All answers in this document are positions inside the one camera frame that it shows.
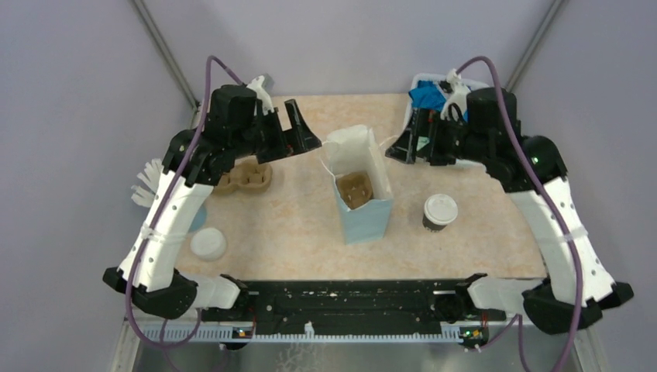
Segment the black paper coffee cup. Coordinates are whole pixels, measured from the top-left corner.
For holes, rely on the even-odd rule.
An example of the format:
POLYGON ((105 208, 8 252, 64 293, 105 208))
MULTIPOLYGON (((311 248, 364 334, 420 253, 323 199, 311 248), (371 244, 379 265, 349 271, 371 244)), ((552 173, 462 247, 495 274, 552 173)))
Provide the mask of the black paper coffee cup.
POLYGON ((422 225, 424 226, 425 229, 427 229, 429 232, 432 233, 437 233, 441 232, 443 229, 445 229, 447 226, 449 226, 453 220, 447 220, 445 221, 438 221, 435 222, 434 220, 430 219, 427 214, 423 215, 422 218, 422 225))

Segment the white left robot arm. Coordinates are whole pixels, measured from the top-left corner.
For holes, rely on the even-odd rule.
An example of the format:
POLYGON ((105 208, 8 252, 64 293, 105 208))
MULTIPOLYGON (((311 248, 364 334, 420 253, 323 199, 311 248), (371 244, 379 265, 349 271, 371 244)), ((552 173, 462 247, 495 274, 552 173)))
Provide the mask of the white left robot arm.
POLYGON ((277 110, 266 106, 262 91, 227 84, 210 94, 196 129, 173 137, 153 204, 132 249, 103 275, 128 306, 164 319, 205 308, 219 308, 234 321, 245 316, 249 301, 244 284, 224 274, 182 274, 175 264, 199 208, 238 159, 255 157, 265 164, 321 146, 297 102, 290 99, 284 105, 289 129, 282 128, 277 110))

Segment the light blue paper bag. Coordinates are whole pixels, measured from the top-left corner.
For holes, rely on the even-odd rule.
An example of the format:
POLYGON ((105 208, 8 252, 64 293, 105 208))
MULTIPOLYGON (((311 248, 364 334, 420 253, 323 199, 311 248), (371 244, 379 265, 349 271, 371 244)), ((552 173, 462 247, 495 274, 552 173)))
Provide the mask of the light blue paper bag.
POLYGON ((345 244, 382 239, 394 195, 373 130, 365 125, 338 129, 322 146, 321 162, 332 177, 345 244))

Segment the white plastic cup lid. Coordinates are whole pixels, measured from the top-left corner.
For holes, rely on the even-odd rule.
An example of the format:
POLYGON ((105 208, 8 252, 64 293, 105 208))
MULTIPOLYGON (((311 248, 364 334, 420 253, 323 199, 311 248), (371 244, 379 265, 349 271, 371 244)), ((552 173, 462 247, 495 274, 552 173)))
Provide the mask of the white plastic cup lid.
POLYGON ((424 217, 433 225, 447 226, 459 215, 456 201, 445 194, 434 194, 424 203, 424 217))

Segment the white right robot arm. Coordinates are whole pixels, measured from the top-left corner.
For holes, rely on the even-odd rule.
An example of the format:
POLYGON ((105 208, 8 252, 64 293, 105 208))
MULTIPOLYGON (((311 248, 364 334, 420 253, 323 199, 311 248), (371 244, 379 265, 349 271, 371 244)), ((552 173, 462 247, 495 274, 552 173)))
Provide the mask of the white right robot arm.
POLYGON ((631 285, 613 279, 592 247, 558 147, 547 137, 521 133, 517 99, 502 88, 470 91, 465 102, 466 118, 414 109, 385 154, 404 164, 481 164, 528 223, 547 275, 518 280, 474 274, 456 288, 456 313, 475 319, 484 310, 502 311, 558 335, 587 329, 605 310, 631 300, 631 285))

